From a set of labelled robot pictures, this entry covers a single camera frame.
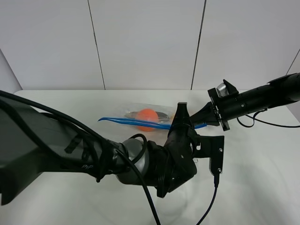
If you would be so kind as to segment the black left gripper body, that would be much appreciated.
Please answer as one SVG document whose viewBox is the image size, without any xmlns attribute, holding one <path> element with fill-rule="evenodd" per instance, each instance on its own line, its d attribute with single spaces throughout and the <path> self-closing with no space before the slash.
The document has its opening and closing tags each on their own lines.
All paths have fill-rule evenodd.
<svg viewBox="0 0 300 225">
<path fill-rule="evenodd" d="M 163 146 L 166 160 L 158 176 L 157 197 L 164 198 L 196 175 L 197 168 L 193 161 L 196 136 L 191 126 L 176 125 L 170 129 Z"/>
</svg>

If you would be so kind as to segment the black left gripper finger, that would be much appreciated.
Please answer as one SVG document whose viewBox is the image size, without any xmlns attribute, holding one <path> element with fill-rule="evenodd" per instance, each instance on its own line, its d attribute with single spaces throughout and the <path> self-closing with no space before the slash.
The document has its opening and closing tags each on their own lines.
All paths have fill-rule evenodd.
<svg viewBox="0 0 300 225">
<path fill-rule="evenodd" d="M 190 116 L 186 102 L 179 102 L 177 104 L 177 110 L 172 121 L 172 128 L 176 126 L 190 126 Z"/>
</svg>

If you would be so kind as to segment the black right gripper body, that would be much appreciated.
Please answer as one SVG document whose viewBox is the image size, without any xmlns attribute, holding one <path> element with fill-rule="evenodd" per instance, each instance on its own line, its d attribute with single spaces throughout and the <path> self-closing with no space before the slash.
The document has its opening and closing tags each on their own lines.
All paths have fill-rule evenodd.
<svg viewBox="0 0 300 225">
<path fill-rule="evenodd" d="M 228 120 L 223 119 L 218 108 L 218 96 L 216 88 L 208 90 L 210 102 L 208 102 L 200 111 L 190 116 L 191 122 L 196 126 L 206 123 L 209 126 L 221 126 L 224 131 L 230 130 Z"/>
</svg>

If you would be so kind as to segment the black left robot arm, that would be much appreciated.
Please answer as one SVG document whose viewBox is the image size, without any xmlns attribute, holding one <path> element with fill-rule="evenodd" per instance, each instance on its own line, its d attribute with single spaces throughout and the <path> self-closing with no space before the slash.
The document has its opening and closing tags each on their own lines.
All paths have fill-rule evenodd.
<svg viewBox="0 0 300 225">
<path fill-rule="evenodd" d="M 196 136 L 184 104 L 159 146 L 142 134 L 108 140 L 64 113 L 2 91 L 0 202 L 10 203 L 45 172 L 85 173 L 97 182 L 114 174 L 126 185 L 155 187 L 163 198 L 196 175 Z"/>
</svg>

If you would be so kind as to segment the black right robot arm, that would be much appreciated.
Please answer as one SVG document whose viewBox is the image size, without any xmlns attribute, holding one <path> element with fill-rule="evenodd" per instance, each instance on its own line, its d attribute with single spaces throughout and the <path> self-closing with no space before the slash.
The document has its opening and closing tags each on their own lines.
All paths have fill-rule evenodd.
<svg viewBox="0 0 300 225">
<path fill-rule="evenodd" d="M 228 81 L 208 90 L 210 102 L 190 116 L 194 125 L 205 123 L 229 130 L 228 121 L 235 118 L 289 105 L 300 100 L 300 74 L 294 73 L 274 79 L 268 84 L 239 93 Z"/>
</svg>

